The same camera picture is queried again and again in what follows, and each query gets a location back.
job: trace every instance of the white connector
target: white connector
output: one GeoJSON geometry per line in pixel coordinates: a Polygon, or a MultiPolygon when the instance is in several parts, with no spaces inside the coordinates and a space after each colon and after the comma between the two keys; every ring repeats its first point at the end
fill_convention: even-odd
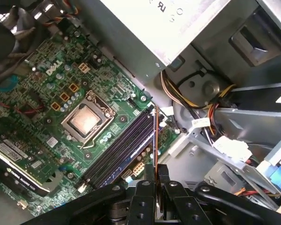
{"type": "Polygon", "coordinates": [[[245,142],[231,140],[226,136],[216,140],[213,147],[233,160],[240,160],[242,162],[246,162],[252,155],[252,152],[248,149],[249,146],[245,142]]]}

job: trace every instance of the motherboard mounting screw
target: motherboard mounting screw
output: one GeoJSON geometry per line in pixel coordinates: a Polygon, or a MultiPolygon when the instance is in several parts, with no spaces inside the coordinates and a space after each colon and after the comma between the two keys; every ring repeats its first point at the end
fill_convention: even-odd
{"type": "Polygon", "coordinates": [[[80,32],[79,31],[75,31],[74,35],[75,35],[76,38],[78,38],[80,36],[80,32]]]}
{"type": "Polygon", "coordinates": [[[170,186],[172,186],[172,187],[177,186],[177,185],[178,185],[178,183],[176,181],[171,181],[170,182],[170,186]]]}
{"type": "Polygon", "coordinates": [[[38,212],[42,211],[42,206],[38,205],[37,208],[36,208],[36,210],[37,210],[38,212]]]}
{"type": "Polygon", "coordinates": [[[150,185],[150,182],[149,182],[149,181],[144,181],[144,182],[142,183],[142,185],[148,186],[148,185],[150,185]]]}
{"type": "Polygon", "coordinates": [[[141,96],[140,100],[141,100],[142,102],[144,102],[144,101],[147,100],[147,97],[143,95],[143,96],[141,96]]]}
{"type": "Polygon", "coordinates": [[[73,179],[74,174],[73,174],[72,172],[69,172],[69,173],[67,174],[67,177],[68,177],[69,179],[73,179]]]}
{"type": "Polygon", "coordinates": [[[209,187],[201,187],[201,190],[204,191],[204,192],[208,192],[208,191],[210,191],[210,188],[209,187]]]}
{"type": "Polygon", "coordinates": [[[116,185],[112,188],[113,191],[119,191],[121,188],[120,186],[116,185]]]}

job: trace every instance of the motherboard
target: motherboard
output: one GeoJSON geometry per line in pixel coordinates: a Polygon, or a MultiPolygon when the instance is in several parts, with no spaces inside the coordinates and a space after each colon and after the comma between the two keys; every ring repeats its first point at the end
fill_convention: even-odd
{"type": "MultiPolygon", "coordinates": [[[[152,163],[154,103],[67,19],[0,92],[0,189],[32,215],[152,163]]],[[[176,139],[159,112],[159,154],[176,139]]]]}

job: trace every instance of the green circuit board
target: green circuit board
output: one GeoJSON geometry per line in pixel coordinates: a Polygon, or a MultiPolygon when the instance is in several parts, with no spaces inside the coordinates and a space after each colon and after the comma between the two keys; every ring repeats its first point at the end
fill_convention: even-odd
{"type": "MultiPolygon", "coordinates": [[[[171,145],[171,143],[177,138],[177,134],[175,134],[170,126],[166,126],[159,135],[159,149],[161,153],[163,154],[171,145]]],[[[141,161],[138,161],[137,159],[134,160],[126,169],[127,170],[133,170],[133,168],[139,163],[143,162],[145,164],[152,163],[152,159],[150,158],[150,154],[152,153],[152,144],[149,144],[147,147],[151,148],[150,152],[146,153],[146,156],[142,157],[141,161]]],[[[72,166],[68,165],[66,166],[66,170],[69,169],[72,171],[72,166]]],[[[127,186],[128,184],[122,180],[121,178],[117,179],[115,183],[118,183],[122,186],[127,186]]],[[[25,201],[27,202],[28,206],[26,210],[29,210],[33,216],[38,216],[40,214],[43,214],[45,212],[48,212],[56,207],[59,207],[71,200],[74,200],[83,194],[79,193],[76,188],[74,187],[75,180],[69,179],[67,176],[64,176],[61,183],[59,184],[59,188],[56,192],[53,194],[49,194],[46,197],[40,197],[34,193],[30,193],[30,198],[26,199],[23,196],[16,195],[14,192],[12,192],[9,188],[7,188],[4,184],[0,183],[0,189],[9,195],[13,200],[16,202],[25,201]]]]}
{"type": "MultiPolygon", "coordinates": [[[[51,161],[64,157],[68,164],[73,165],[79,177],[150,102],[149,99],[141,100],[144,93],[82,33],[75,37],[75,31],[76,28],[71,26],[63,36],[56,34],[43,42],[17,70],[20,77],[17,86],[12,91],[0,94],[0,103],[10,107],[0,105],[0,126],[6,126],[2,129],[5,134],[0,136],[8,136],[6,138],[10,139],[15,136],[13,132],[20,128],[17,133],[23,137],[23,142],[32,135],[37,140],[37,145],[44,149],[42,154],[36,154],[38,150],[26,151],[19,143],[18,148],[26,155],[32,153],[34,160],[23,158],[17,161],[14,158],[30,174],[38,173],[36,178],[40,183],[47,179],[48,172],[60,165],[56,162],[52,166],[48,165],[49,161],[43,159],[44,151],[52,153],[51,161]],[[94,65],[95,68],[90,68],[88,72],[82,72],[78,64],[90,60],[94,63],[94,54],[101,60],[100,64],[94,65]],[[79,141],[69,140],[70,134],[66,134],[61,122],[90,90],[110,106],[115,115],[109,126],[96,138],[94,147],[81,149],[79,141]],[[132,104],[127,101],[129,98],[133,101],[132,104]],[[45,108],[33,112],[40,107],[40,100],[45,108]],[[19,110],[32,113],[19,113],[19,110]],[[37,167],[37,171],[28,166],[38,160],[42,164],[37,167]]],[[[3,139],[0,138],[0,144],[6,147],[3,139]]]]}
{"type": "MultiPolygon", "coordinates": [[[[2,183],[0,189],[15,201],[27,203],[31,214],[38,216],[91,191],[88,187],[79,193],[75,184],[153,103],[73,25],[44,41],[17,68],[14,76],[17,85],[0,93],[0,152],[39,184],[55,170],[62,171],[64,177],[46,197],[32,191],[29,197],[16,194],[2,183]],[[98,128],[100,132],[93,128],[96,135],[82,143],[62,123],[89,93],[95,96],[92,102],[97,112],[100,109],[104,112],[106,124],[98,128]]],[[[163,128],[159,141],[162,153],[176,137],[172,126],[163,128]]],[[[149,155],[146,152],[141,162],[150,163],[149,155]]],[[[133,170],[139,162],[134,160],[125,170],[133,170]]],[[[126,185],[121,178],[116,182],[126,185]]]]}

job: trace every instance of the ram slot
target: ram slot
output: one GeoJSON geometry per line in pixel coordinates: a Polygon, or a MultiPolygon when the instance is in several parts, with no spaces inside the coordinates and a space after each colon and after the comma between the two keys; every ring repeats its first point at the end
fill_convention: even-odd
{"type": "Polygon", "coordinates": [[[148,120],[150,117],[150,113],[153,109],[149,107],[145,111],[143,111],[134,121],[133,123],[115,140],[115,142],[104,151],[104,153],[100,156],[100,158],[90,166],[90,168],[83,174],[80,182],[76,185],[79,187],[83,183],[89,183],[90,180],[94,178],[94,176],[101,171],[106,165],[108,165],[117,154],[117,152],[121,151],[122,146],[131,139],[133,134],[137,133],[137,130],[141,125],[148,120]]]}
{"type": "Polygon", "coordinates": [[[147,139],[147,137],[153,132],[153,120],[148,118],[148,120],[143,123],[137,130],[136,135],[134,135],[130,140],[123,144],[121,147],[121,153],[119,156],[115,156],[114,161],[104,168],[103,172],[98,173],[98,177],[90,181],[94,188],[99,188],[102,183],[121,165],[121,163],[147,139]]]}

